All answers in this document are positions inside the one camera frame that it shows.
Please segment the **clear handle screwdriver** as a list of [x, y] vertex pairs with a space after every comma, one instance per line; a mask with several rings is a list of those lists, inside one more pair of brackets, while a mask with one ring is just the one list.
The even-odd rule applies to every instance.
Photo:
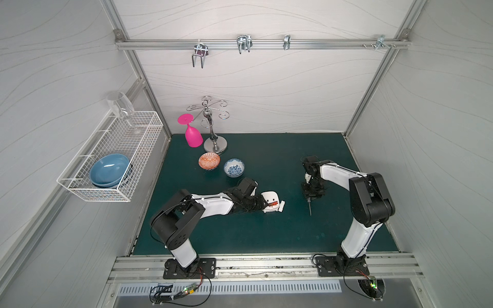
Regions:
[[311, 198], [307, 198], [307, 203], [308, 203], [308, 209], [309, 209], [309, 215], [312, 216], [312, 208], [311, 208]]

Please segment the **white alarm clock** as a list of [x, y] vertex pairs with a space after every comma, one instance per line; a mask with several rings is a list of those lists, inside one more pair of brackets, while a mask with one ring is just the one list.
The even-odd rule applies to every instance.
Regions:
[[263, 193], [261, 193], [261, 196], [263, 197], [263, 199], [265, 201], [265, 204], [263, 207], [264, 213], [278, 212], [277, 209], [278, 209], [279, 205], [268, 206], [268, 202], [271, 202], [271, 201], [279, 201], [279, 204], [280, 204], [281, 201], [280, 201], [279, 196], [276, 192], [274, 192], [274, 191], [263, 192]]

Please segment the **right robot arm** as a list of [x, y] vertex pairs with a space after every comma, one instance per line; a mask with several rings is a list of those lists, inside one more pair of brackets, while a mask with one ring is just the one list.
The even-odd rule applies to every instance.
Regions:
[[331, 160], [319, 160], [316, 156], [304, 157], [301, 162], [305, 169], [302, 193], [308, 203], [325, 195], [326, 182], [349, 191], [353, 221], [340, 245], [335, 264], [340, 272], [361, 264], [377, 230], [395, 214], [383, 176], [354, 171]]

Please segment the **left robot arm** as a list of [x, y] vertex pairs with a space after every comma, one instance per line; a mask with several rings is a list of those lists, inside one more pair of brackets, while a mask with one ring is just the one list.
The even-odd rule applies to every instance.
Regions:
[[257, 192], [258, 183], [242, 179], [235, 187], [215, 195], [196, 195], [186, 189], [176, 192], [151, 218], [150, 230], [186, 271], [198, 262], [190, 236], [201, 219], [280, 208], [282, 202], [274, 191]]

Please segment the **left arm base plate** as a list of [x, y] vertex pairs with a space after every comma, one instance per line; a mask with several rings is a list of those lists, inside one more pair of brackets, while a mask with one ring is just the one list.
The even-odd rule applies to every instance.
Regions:
[[182, 267], [176, 259], [168, 259], [164, 265], [163, 279], [215, 278], [216, 262], [216, 258], [198, 257], [188, 267]]

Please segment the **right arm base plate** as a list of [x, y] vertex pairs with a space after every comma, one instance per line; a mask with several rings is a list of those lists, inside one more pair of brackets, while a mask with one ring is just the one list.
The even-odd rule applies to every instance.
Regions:
[[359, 277], [370, 276], [365, 260], [366, 255], [355, 259], [348, 259], [343, 255], [326, 256], [314, 255], [314, 264], [319, 277]]

